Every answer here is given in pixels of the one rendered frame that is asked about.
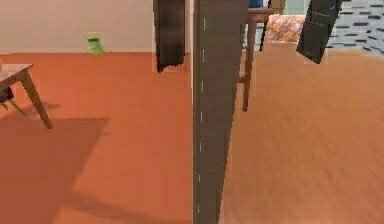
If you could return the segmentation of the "dark brown room door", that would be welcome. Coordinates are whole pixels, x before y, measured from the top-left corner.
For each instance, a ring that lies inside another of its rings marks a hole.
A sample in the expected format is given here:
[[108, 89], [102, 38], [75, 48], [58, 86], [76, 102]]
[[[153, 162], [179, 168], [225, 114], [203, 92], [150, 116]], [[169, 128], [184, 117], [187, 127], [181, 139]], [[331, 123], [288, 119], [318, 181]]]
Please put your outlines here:
[[194, 0], [193, 224], [218, 224], [248, 0]]

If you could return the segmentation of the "green box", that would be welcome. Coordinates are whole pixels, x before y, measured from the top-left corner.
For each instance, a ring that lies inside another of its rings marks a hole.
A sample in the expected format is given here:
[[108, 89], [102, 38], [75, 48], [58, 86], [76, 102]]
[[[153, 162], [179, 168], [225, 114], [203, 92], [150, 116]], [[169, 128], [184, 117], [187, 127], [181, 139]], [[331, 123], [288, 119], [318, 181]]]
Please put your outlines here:
[[89, 35], [87, 37], [87, 43], [91, 54], [100, 55], [104, 53], [104, 47], [100, 36]]

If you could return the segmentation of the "patterned orange pink cushion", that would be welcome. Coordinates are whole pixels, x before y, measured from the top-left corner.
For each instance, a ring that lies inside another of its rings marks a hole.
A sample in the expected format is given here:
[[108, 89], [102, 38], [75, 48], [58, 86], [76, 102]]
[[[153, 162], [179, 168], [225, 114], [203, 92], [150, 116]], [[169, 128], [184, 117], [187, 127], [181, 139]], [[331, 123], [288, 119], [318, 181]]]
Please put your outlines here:
[[297, 43], [304, 21], [304, 15], [271, 15], [266, 27], [265, 41], [267, 43]]

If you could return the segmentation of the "beige box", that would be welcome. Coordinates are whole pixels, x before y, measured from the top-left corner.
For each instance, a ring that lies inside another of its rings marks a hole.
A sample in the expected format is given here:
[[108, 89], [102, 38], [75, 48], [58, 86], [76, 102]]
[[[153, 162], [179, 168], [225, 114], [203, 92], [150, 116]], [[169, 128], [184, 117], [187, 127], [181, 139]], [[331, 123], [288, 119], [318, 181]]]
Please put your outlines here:
[[271, 8], [275, 14], [282, 14], [285, 8], [286, 0], [271, 0]]

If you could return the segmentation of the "brown wooden table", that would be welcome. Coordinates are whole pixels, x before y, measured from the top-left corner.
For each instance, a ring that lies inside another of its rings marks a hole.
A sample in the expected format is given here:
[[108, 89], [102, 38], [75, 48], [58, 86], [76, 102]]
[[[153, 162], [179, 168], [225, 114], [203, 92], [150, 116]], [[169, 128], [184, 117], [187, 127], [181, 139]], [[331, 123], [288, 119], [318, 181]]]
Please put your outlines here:
[[47, 129], [52, 129], [51, 120], [42, 104], [40, 96], [32, 81], [29, 70], [32, 64], [2, 64], [0, 70], [0, 91], [11, 87], [13, 84], [20, 82], [28, 94], [35, 110], [38, 112], [42, 122]]

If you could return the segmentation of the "black chair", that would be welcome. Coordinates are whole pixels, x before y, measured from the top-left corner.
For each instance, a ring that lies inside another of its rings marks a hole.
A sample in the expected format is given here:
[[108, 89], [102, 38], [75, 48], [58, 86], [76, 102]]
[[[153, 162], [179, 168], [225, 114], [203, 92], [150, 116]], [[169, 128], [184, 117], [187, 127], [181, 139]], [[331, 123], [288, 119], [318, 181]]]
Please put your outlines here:
[[14, 102], [14, 94], [10, 87], [0, 90], [0, 106], [8, 110], [7, 102], [9, 102], [22, 115], [26, 113]]

